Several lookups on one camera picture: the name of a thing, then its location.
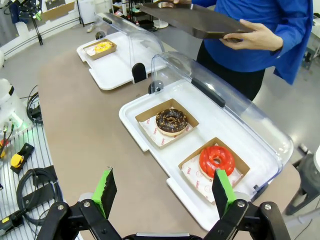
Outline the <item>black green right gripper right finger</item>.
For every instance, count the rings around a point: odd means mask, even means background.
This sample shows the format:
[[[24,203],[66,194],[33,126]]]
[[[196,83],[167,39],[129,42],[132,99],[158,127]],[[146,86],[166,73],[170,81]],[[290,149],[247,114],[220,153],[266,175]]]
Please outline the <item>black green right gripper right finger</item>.
[[[237,198],[226,171],[214,173],[212,193],[219,220],[205,235],[205,240],[233,240],[236,234],[248,232],[253,240],[289,240],[288,229],[276,203],[259,206]]]

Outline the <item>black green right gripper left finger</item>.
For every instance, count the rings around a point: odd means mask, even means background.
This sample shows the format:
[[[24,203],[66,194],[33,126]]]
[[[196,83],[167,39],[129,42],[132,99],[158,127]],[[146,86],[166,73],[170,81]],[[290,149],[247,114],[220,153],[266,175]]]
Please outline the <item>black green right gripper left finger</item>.
[[[75,240],[90,231],[95,240],[119,240],[120,234],[108,220],[117,193],[113,168],[106,170],[93,195],[70,206],[55,202],[49,209],[37,240]]]

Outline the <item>person's hand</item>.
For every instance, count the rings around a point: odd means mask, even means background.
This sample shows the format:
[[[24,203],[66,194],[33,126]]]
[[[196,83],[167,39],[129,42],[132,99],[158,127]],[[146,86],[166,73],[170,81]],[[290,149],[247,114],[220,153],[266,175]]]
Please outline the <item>person's hand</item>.
[[[253,23],[244,19],[239,20],[245,27],[252,29],[247,33],[229,33],[220,41],[234,50],[265,50],[277,51],[283,47],[283,39],[274,34],[269,28],[261,23]]]

